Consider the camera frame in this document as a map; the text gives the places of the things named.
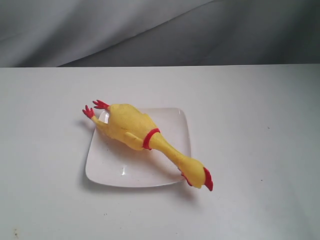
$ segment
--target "gray fabric backdrop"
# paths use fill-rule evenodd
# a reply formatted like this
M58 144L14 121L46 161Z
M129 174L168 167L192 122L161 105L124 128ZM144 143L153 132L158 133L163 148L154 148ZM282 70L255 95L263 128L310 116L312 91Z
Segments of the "gray fabric backdrop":
M0 67L320 63L319 0L0 0Z

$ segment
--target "yellow rubber chicken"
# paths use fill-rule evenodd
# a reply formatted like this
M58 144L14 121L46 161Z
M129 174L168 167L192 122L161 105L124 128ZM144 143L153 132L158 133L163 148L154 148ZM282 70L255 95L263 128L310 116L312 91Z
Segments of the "yellow rubber chicken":
M210 191L213 190L214 183L211 174L204 165L194 158L183 155L171 146L147 114L141 113L130 104L108 105L100 100L93 101L93 103L96 109L109 112L108 123L98 120L94 110L89 109L87 105L82 111L103 134L137 151L143 149L161 151L178 167L190 186L200 189L202 185L205 185Z

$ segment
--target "red neck band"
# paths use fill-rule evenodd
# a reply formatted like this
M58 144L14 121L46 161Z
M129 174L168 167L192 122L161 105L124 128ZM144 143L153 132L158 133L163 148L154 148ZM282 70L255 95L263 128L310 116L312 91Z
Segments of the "red neck band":
M145 138L144 138L144 140L143 140L143 146L142 146L143 148L151 150L151 148L149 148L149 141L150 141L151 137L152 137L155 133L160 133L159 128L154 128L154 129L152 129L152 130L145 136Z

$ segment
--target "white tabletop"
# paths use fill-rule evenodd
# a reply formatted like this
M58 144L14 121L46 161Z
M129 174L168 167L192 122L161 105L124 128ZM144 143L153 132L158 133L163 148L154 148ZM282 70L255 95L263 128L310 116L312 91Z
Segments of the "white tabletop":
M214 189L84 167L86 104L177 107ZM0 69L0 239L320 239L320 64Z

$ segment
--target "square plate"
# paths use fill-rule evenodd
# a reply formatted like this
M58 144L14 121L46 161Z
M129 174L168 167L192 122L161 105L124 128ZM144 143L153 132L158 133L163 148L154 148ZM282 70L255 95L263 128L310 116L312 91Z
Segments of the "square plate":
M178 108L143 108L165 139L182 154L191 157L189 130L184 112ZM107 123L108 112L99 120ZM124 143L107 138L95 129L85 165L93 182L129 188L155 187L184 180L178 168L160 151L136 151Z

